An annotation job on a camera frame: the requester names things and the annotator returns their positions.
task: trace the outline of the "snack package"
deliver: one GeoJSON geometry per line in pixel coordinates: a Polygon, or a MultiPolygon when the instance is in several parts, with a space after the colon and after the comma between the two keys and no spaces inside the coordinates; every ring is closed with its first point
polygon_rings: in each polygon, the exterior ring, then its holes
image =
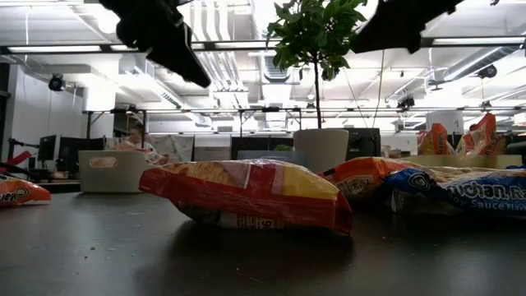
{"type": "Polygon", "coordinates": [[[129,141],[123,141],[119,144],[117,144],[114,148],[114,150],[117,151],[139,151],[142,152],[142,154],[145,156],[146,163],[148,164],[156,164],[156,165],[164,165],[168,163],[168,156],[167,155],[161,155],[155,151],[147,150],[147,149],[137,149],[135,145],[130,143],[129,141]]]}
{"type": "Polygon", "coordinates": [[[385,178],[398,212],[526,214],[526,170],[410,168],[385,178]]]}
{"type": "Polygon", "coordinates": [[[320,176],[333,183],[351,201],[372,197],[384,183],[385,176],[412,167],[419,165],[381,157],[360,157],[321,173],[320,176]]]}
{"type": "Polygon", "coordinates": [[[26,180],[0,175],[0,207],[19,206],[28,201],[51,201],[51,193],[26,180]]]}
{"type": "Polygon", "coordinates": [[[453,147],[447,141],[447,130],[439,123],[433,123],[430,131],[418,133],[418,155],[452,155],[453,147]]]}
{"type": "Polygon", "coordinates": [[[168,198],[194,220],[244,229],[288,225],[352,228],[338,188],[309,170],[277,160],[169,164],[146,170],[140,189],[168,198]]]}
{"type": "Polygon", "coordinates": [[[505,139],[497,136],[495,115],[491,113],[472,126],[457,146],[459,155],[502,155],[505,150],[505,139]]]}

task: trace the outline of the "plant stem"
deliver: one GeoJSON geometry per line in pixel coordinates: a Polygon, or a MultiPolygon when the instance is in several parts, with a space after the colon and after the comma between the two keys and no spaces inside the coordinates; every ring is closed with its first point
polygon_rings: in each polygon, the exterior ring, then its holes
{"type": "Polygon", "coordinates": [[[321,128],[320,82],[318,76],[318,61],[314,60],[314,86],[316,87],[316,116],[318,117],[318,128],[321,128]]]}

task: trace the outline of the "white storage bin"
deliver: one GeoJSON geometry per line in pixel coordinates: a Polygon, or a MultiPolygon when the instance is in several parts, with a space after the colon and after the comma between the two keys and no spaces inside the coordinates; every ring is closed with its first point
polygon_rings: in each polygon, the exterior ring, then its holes
{"type": "Polygon", "coordinates": [[[154,168],[140,151],[79,151],[81,190],[138,193],[142,172],[154,168]]]}

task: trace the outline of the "gray table surface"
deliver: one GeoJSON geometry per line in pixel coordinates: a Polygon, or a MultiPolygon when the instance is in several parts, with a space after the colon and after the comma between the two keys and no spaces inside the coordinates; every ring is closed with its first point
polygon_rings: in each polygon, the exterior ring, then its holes
{"type": "Polygon", "coordinates": [[[525,295],[518,220],[356,213],[328,231],[203,227],[149,195],[0,210],[0,295],[525,295]]]}

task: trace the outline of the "white planter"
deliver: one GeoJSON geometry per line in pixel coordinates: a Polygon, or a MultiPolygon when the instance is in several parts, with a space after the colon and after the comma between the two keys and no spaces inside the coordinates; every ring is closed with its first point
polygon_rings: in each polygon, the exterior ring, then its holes
{"type": "Polygon", "coordinates": [[[294,133],[294,150],[307,154],[307,168],[314,173],[345,162],[348,132],[340,129],[311,129],[294,133]]]}

